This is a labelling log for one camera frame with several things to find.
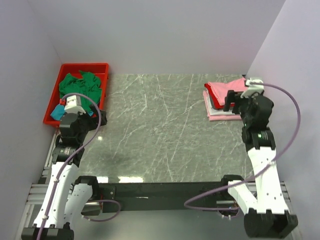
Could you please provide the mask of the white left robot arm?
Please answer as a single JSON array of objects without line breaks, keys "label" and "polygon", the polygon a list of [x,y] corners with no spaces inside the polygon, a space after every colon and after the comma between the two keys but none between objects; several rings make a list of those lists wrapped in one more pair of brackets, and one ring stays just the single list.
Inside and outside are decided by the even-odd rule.
[{"label": "white left robot arm", "polygon": [[65,113],[52,151],[48,187],[31,227],[21,233],[23,240],[72,240],[74,225],[88,201],[102,199],[95,176],[77,176],[89,131],[107,124],[106,112],[90,105],[88,113]]}]

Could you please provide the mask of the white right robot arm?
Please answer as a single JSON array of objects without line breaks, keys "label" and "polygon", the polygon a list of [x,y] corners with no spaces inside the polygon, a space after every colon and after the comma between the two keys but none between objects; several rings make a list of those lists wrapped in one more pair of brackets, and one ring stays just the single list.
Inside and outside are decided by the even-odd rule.
[{"label": "white right robot arm", "polygon": [[274,160],[276,143],[268,126],[273,107],[261,93],[242,96],[234,90],[227,92],[223,107],[225,112],[240,115],[243,122],[242,141],[253,168],[256,194],[240,179],[222,184],[219,193],[226,200],[235,199],[250,238],[284,239],[298,226],[297,216],[290,213],[285,201]]}]

